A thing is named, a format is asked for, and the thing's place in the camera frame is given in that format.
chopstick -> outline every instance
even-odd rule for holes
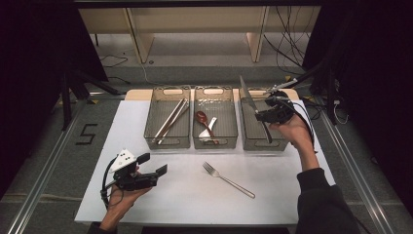
[[[177,117],[180,116],[179,113],[182,111],[182,108],[186,105],[187,102],[188,99],[186,98],[183,98],[179,101],[178,105],[172,111],[168,119],[165,121],[164,125],[156,133],[155,138],[152,140],[152,142],[157,141],[159,137],[163,137],[169,131],[169,128],[174,123],[174,121],[176,121]]]
[[[176,115],[175,118],[173,118],[172,122],[171,122],[170,125],[168,126],[168,129],[165,131],[164,134],[161,135],[162,139],[160,139],[160,140],[158,141],[158,144],[161,144],[161,143],[162,143],[162,141],[164,140],[164,137],[168,134],[170,127],[172,127],[172,125],[175,123],[175,121],[176,121],[179,117],[181,117],[181,116],[186,112],[186,110],[188,110],[188,109],[189,109],[189,105],[186,106],[185,109],[183,109],[183,110],[182,110],[182,108],[180,109],[179,114]]]

floor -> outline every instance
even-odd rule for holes
[[[305,52],[308,35],[293,36],[296,40],[300,38],[297,47]],[[267,38],[278,47],[282,35],[269,33]],[[129,35],[98,35],[98,44],[96,50],[110,78],[108,85],[120,91],[188,83],[236,87],[240,74],[257,86],[271,87],[283,82],[285,76],[295,76],[282,69],[302,72],[293,62],[277,55],[267,41],[263,43],[260,61],[252,62],[241,33],[157,34],[143,65],[136,62]],[[282,43],[280,48],[294,58],[289,44]],[[308,80],[296,87],[300,97],[310,96],[310,84]],[[72,97],[74,121],[68,130],[61,130],[61,103],[51,110],[32,156],[22,165],[0,202],[0,233],[87,232],[88,226],[74,222],[74,216],[119,102],[124,98],[110,96],[94,86],[88,88],[90,99]],[[323,98],[315,97],[315,102],[322,104]],[[314,117],[313,125],[336,183],[360,222],[371,233],[411,233],[411,215],[371,159],[351,117],[346,124],[332,126],[324,111],[310,105],[307,109]],[[345,110],[337,109],[337,115],[340,121],[345,121]],[[94,134],[89,144],[90,138],[82,136],[86,126]],[[123,223],[119,227],[119,233],[140,233],[140,230],[141,227],[133,224]]]

gray floor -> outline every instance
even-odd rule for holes
[[[270,41],[278,45],[280,35],[272,33],[267,35]],[[136,88],[151,88],[156,83],[177,85],[231,85],[239,86],[239,75],[246,82],[257,87],[269,87],[284,81],[287,73],[281,71],[279,66],[285,66],[294,72],[302,72],[300,68],[292,66],[291,62],[281,56],[264,42],[261,60],[251,62],[249,49],[243,34],[159,34],[156,35],[148,62],[143,66],[136,63],[133,48],[128,35],[99,35],[98,53],[104,57],[113,55],[126,57],[128,61],[115,67],[107,67],[105,71],[110,77],[118,77],[124,81],[111,78],[108,82],[120,91]],[[299,47],[305,51],[308,38],[306,35],[299,41]],[[283,44],[282,49],[288,52],[288,45]],[[119,62],[120,58],[106,58],[104,65]],[[308,82],[297,88],[300,96],[309,95]],[[74,222],[74,216],[80,206],[80,201],[88,186],[94,171],[94,165],[99,157],[107,133],[111,127],[113,117],[119,102],[123,97],[112,97],[102,90],[89,86],[93,93],[90,100],[77,101],[73,98],[73,108],[78,113],[76,123],[68,134],[68,141],[61,150],[56,166],[47,179],[42,196],[35,204],[33,213],[26,219],[28,222],[23,228],[23,233],[85,233],[88,226]],[[308,108],[310,116],[317,113],[313,108]],[[342,110],[339,115],[345,116]],[[88,133],[95,134],[91,144],[82,145],[90,138],[81,136],[85,125]],[[383,233],[375,224],[368,205],[365,204],[359,189],[352,180],[339,148],[322,118],[313,120],[328,165],[335,181],[341,186],[346,202],[356,217],[371,231]],[[7,233],[15,215],[20,211],[31,193],[33,184],[50,156],[54,156],[55,145],[62,135],[62,106],[57,103],[51,111],[47,127],[39,137],[33,153],[22,165],[19,174],[13,181],[7,194],[0,202],[0,233]],[[370,161],[371,154],[366,148],[363,139],[351,120],[345,125],[337,125],[336,129],[348,146],[351,156],[361,168],[363,178],[392,228],[393,233],[407,234],[413,230],[413,219],[402,203],[397,198],[380,167]],[[139,233],[140,227],[132,224],[121,224],[119,233]]]

silver fork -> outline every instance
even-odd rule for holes
[[[213,177],[220,177],[222,179],[224,179],[225,181],[227,181],[228,183],[230,183],[231,185],[233,185],[234,187],[238,188],[240,191],[242,191],[244,194],[246,194],[248,197],[250,198],[255,198],[255,194],[249,192],[248,190],[244,189],[243,187],[237,185],[235,182],[229,180],[226,177],[223,177],[219,174],[219,172],[213,168],[209,163],[204,162],[204,168],[206,169],[206,171]]]

table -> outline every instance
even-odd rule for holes
[[[284,152],[246,152],[239,136],[235,149],[196,150],[192,142],[189,149],[149,150],[143,138],[149,104],[149,98],[121,101],[75,221],[103,219],[105,208],[99,190],[104,170],[117,153],[127,148],[133,155],[151,153],[151,160],[140,166],[143,173],[154,172],[164,164],[168,164],[169,171],[159,178],[158,186],[138,199],[122,222],[146,226],[297,223],[300,189],[296,175],[301,172],[301,165],[293,146],[289,145]],[[317,137],[315,141],[319,164],[328,182],[334,184]],[[210,176],[202,166],[205,161],[223,176],[255,193],[256,198],[251,199],[221,179]]]

